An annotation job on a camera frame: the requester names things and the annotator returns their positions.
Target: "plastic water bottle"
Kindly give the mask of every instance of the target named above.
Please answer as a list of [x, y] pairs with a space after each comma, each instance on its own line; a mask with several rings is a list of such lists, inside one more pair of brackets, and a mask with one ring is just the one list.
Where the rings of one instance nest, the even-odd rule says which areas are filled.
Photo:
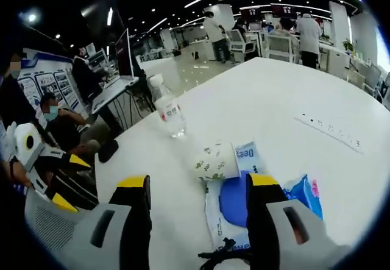
[[156, 74], [149, 79], [152, 86], [153, 103], [161, 119], [166, 123], [169, 133], [177, 138], [185, 134], [186, 122], [177, 104], [176, 97], [164, 85], [163, 76]]

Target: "bottle label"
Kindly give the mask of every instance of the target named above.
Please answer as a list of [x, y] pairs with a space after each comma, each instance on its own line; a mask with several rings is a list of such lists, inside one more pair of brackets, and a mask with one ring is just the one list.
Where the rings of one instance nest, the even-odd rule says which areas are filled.
[[156, 108], [158, 109], [158, 113], [164, 122], [168, 122], [176, 116], [181, 116], [180, 107], [175, 101], [170, 102], [166, 106]]

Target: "paper cup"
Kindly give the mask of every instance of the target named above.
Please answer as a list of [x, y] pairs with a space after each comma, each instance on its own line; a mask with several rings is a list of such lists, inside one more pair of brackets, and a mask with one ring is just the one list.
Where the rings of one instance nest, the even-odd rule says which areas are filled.
[[205, 181], [239, 177], [232, 144], [215, 141], [211, 145], [204, 146], [195, 158], [194, 173]]

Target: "face mask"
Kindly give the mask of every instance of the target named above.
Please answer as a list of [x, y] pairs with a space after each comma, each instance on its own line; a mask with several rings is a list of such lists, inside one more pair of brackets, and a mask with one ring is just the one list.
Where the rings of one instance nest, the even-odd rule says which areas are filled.
[[59, 114], [59, 107], [51, 105], [50, 106], [50, 113], [43, 113], [43, 116], [47, 121], [52, 121], [53, 119], [55, 119], [57, 117], [58, 114]]
[[12, 70], [11, 71], [11, 75], [12, 77], [14, 77], [15, 79], [17, 79], [20, 75], [20, 70]]

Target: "bottle cap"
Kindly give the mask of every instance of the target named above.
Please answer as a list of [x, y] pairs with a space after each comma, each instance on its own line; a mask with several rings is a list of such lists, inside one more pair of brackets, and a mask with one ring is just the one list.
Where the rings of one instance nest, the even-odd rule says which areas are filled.
[[149, 78], [149, 82], [152, 87], [157, 87], [164, 82], [163, 76], [161, 74], [156, 74]]

